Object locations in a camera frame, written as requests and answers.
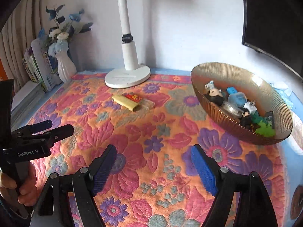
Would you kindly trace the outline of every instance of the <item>white wall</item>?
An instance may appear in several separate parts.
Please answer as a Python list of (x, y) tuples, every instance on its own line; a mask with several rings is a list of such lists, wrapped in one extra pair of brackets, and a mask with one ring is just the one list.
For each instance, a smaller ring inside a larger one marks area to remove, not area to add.
[[(85, 9), (92, 32), (71, 45), (78, 70), (123, 67), (117, 0), (41, 0), (42, 25), (49, 8), (66, 4), (63, 15)], [(128, 0), (139, 62), (150, 67), (192, 70), (219, 61), (248, 69), (266, 81), (285, 81), (303, 100), (298, 77), (277, 61), (241, 44), (243, 0)]]

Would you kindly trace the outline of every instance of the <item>floral tablecloth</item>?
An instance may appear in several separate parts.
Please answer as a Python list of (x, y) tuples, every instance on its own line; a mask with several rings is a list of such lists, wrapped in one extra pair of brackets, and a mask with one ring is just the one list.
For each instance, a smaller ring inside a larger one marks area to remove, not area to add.
[[(191, 161), (199, 143), (220, 166), (235, 173), (257, 171), (271, 197), (278, 223), (284, 215), (284, 172), (278, 149), (251, 145), (218, 127), (200, 106), (188, 76), (152, 75), (138, 86), (117, 90), (105, 74), (77, 74), (44, 104), (30, 123), (52, 120), (53, 128), (72, 124), (72, 137), (55, 144), (52, 155), (32, 161), (41, 190), (52, 172), (71, 174), (99, 157), (108, 144), (118, 155), (102, 192), (95, 197), (107, 226), (198, 227), (213, 197)], [(149, 111), (130, 112), (113, 94), (135, 92), (155, 102)], [(228, 226), (232, 226), (234, 196)], [(76, 226), (82, 226), (70, 197)]]

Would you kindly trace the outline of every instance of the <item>beige curtain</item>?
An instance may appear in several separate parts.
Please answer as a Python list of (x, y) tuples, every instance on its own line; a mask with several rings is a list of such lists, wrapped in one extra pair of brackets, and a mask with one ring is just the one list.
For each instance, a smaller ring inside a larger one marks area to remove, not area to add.
[(15, 79), (15, 92), (29, 81), (22, 58), (40, 28), (40, 0), (22, 0), (0, 32), (0, 59), (8, 79)]

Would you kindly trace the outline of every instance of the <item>white vase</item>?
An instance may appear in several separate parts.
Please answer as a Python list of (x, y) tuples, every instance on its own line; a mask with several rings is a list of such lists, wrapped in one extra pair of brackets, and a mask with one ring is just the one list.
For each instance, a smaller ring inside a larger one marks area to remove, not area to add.
[(61, 51), (57, 53), (56, 58), (58, 60), (59, 77), (64, 83), (66, 83), (76, 74), (76, 66), (67, 56), (66, 52)]

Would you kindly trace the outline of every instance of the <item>bowl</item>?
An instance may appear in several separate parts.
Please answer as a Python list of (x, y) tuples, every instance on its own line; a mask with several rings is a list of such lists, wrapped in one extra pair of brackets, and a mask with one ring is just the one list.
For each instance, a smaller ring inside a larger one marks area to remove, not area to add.
[[(256, 101), (260, 116), (273, 111), (275, 131), (273, 137), (264, 137), (239, 124), (239, 120), (221, 110), (204, 95), (205, 84), (214, 81), (218, 89), (235, 87), (245, 93), (247, 99)], [(267, 82), (257, 75), (237, 66), (209, 62), (197, 65), (191, 71), (191, 82), (196, 96), (207, 114), (223, 129), (240, 140), (256, 145), (272, 145), (288, 138), (292, 131), (292, 117), (289, 108), (280, 95)]]

